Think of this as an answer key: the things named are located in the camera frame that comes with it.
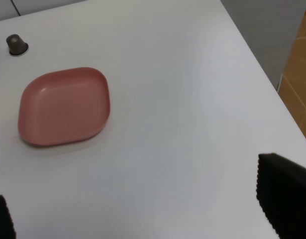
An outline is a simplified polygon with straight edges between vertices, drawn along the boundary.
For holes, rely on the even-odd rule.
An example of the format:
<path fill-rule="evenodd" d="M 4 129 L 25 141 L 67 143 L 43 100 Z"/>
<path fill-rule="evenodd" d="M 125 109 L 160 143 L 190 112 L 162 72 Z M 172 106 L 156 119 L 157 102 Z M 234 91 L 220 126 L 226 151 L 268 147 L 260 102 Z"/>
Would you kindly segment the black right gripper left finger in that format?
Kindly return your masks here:
<path fill-rule="evenodd" d="M 14 224 L 2 195 L 0 195 L 0 239 L 16 239 Z"/>

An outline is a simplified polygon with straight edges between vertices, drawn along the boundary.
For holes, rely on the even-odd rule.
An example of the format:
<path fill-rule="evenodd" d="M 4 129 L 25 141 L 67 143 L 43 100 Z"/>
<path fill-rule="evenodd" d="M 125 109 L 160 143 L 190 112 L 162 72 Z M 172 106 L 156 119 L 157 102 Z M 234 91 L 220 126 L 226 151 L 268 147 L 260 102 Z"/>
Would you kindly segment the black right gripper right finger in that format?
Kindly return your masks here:
<path fill-rule="evenodd" d="M 306 239 L 306 168 L 259 154 L 256 198 L 279 238 Z"/>

